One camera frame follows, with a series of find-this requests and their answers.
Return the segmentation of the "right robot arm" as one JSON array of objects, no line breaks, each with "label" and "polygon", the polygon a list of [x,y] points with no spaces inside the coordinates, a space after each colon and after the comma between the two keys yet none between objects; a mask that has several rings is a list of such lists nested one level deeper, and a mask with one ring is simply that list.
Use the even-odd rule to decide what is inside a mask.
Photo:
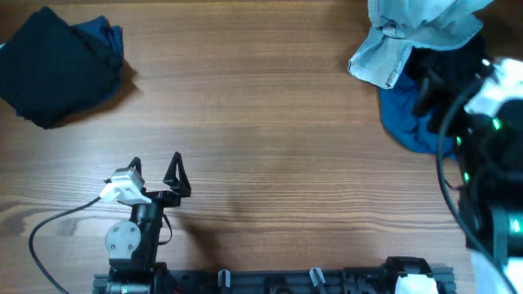
[{"label": "right robot arm", "polygon": [[416,152],[434,154],[445,203],[466,246],[484,261],[478,288],[522,291],[522,67],[517,60],[487,64],[449,98],[443,83],[422,87],[401,78],[381,90],[386,129]]}]

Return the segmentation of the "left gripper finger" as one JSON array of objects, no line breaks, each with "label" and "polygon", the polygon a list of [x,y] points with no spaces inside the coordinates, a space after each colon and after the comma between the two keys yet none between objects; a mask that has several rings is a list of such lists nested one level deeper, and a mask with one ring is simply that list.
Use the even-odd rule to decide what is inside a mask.
[{"label": "left gripper finger", "polygon": [[191,186],[186,175],[182,157],[175,152],[163,178],[163,183],[180,198],[191,196]]},{"label": "left gripper finger", "polygon": [[128,165],[127,165],[127,174],[128,177],[134,180],[139,180],[142,178],[141,176],[141,159],[138,157],[135,157]]}]

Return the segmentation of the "black shorts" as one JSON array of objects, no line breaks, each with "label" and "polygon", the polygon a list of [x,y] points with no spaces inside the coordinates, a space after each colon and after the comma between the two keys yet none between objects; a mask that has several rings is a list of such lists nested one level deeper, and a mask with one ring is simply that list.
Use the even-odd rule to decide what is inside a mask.
[{"label": "black shorts", "polygon": [[118,91],[113,61],[104,43],[43,7],[1,46],[1,97],[22,118],[53,128]]}]

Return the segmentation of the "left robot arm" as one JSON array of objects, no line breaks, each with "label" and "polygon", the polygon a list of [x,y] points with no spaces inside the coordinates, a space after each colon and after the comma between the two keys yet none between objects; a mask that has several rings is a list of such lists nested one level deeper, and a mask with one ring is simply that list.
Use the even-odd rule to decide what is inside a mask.
[{"label": "left robot arm", "polygon": [[167,190],[149,191],[141,174],[141,160],[135,157],[127,167],[119,168],[105,181],[100,192],[105,203],[117,202],[131,208],[128,220],[112,225],[105,236],[110,271],[96,276],[94,293],[156,294],[181,293],[179,282],[164,262],[157,262],[163,225],[169,225],[166,208],[179,207],[191,196],[181,154],[172,156],[163,183]]}]

